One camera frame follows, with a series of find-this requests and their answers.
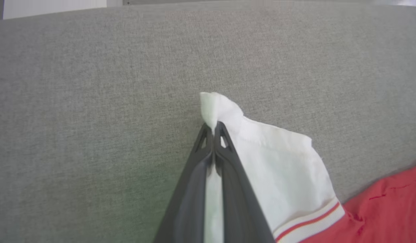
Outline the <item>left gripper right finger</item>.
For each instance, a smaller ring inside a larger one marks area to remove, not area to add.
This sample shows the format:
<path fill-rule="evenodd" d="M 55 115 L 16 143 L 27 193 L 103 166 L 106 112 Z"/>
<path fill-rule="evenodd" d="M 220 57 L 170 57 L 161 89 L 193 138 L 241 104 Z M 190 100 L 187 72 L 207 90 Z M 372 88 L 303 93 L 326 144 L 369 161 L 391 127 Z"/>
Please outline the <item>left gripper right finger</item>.
<path fill-rule="evenodd" d="M 275 239 L 224 123 L 214 132 L 215 167 L 222 179 L 225 243 L 274 243 Z"/>

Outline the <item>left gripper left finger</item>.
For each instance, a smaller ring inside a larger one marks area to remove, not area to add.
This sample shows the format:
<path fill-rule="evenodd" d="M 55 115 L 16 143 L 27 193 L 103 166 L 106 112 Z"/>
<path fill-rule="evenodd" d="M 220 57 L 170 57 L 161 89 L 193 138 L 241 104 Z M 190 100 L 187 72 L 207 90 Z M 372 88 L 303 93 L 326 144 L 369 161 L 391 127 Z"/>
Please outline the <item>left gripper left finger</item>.
<path fill-rule="evenodd" d="M 154 238 L 156 243 L 202 243 L 211 129 L 203 124 Z"/>

